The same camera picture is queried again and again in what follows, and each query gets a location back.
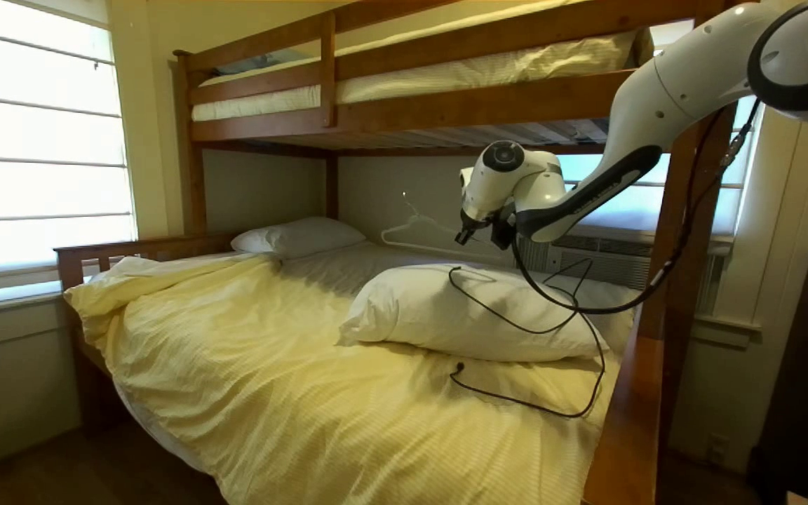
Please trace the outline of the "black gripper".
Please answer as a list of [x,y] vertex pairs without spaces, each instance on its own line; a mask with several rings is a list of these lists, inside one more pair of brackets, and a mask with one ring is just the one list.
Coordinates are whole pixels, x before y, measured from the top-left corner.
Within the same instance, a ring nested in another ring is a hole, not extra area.
[[508,250],[518,242],[518,227],[502,213],[491,213],[484,222],[461,215],[461,229],[457,229],[456,242],[467,243],[477,229],[491,229],[491,242],[501,250]]

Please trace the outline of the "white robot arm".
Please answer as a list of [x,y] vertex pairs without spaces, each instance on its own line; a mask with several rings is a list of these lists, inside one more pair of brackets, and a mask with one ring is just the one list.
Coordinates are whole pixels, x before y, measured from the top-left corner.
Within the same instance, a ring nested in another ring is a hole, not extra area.
[[562,238],[652,170],[684,128],[741,95],[808,124],[808,0],[788,12],[736,6],[637,68],[616,93],[597,169],[574,190],[550,151],[488,142],[461,170],[456,242],[467,243],[487,225],[501,246],[513,236],[539,243]]

